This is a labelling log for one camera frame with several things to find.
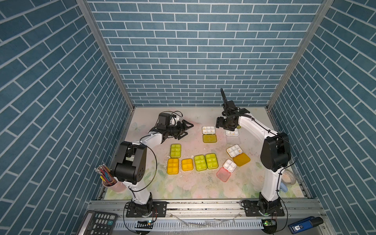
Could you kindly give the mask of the small orange pillbox front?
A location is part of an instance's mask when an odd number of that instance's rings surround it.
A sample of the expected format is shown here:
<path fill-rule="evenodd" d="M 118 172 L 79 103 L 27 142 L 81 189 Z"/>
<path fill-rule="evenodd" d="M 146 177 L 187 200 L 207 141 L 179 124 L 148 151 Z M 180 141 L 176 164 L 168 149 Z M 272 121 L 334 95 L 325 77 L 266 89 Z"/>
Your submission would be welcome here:
<path fill-rule="evenodd" d="M 183 171 L 191 171 L 193 170 L 193 159 L 183 159 L 182 160 L 182 170 Z"/>

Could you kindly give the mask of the green pillbox sideways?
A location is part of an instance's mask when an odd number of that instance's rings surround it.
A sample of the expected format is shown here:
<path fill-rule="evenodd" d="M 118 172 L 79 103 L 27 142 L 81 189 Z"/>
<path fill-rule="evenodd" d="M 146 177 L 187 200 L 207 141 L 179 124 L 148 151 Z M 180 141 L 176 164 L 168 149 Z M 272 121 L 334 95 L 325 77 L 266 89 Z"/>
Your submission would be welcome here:
<path fill-rule="evenodd" d="M 180 144 L 172 144 L 170 147 L 170 157 L 171 158 L 180 158 L 181 157 L 181 145 Z"/>

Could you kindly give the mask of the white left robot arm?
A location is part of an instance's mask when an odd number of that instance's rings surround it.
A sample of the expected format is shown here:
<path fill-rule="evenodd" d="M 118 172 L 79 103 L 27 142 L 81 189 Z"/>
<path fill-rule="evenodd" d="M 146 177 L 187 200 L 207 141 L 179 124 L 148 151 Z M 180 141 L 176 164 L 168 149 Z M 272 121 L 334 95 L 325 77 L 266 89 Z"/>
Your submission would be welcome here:
<path fill-rule="evenodd" d="M 139 140 L 119 145 L 112 175 L 132 193 L 127 204 L 127 216 L 147 217 L 155 212 L 152 193 L 149 192 L 143 177 L 146 171 L 147 151 L 162 144 L 169 137 L 182 139 L 194 125 L 186 120 L 178 120 L 175 115 L 159 117 L 157 124 Z"/>

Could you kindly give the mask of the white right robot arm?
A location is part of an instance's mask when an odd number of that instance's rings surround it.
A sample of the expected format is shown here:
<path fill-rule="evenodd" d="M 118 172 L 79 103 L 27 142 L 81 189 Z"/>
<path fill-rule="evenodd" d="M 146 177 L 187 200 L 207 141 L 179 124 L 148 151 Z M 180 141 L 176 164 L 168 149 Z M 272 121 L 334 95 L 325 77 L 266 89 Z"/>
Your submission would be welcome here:
<path fill-rule="evenodd" d="M 215 125 L 216 128 L 229 131 L 234 131 L 238 126 L 263 141 L 260 160 L 266 170 L 263 188 L 259 193 L 258 210 L 263 215 L 272 214 L 281 206 L 279 192 L 282 175 L 291 160 L 288 136 L 271 130 L 250 115 L 218 117 Z"/>

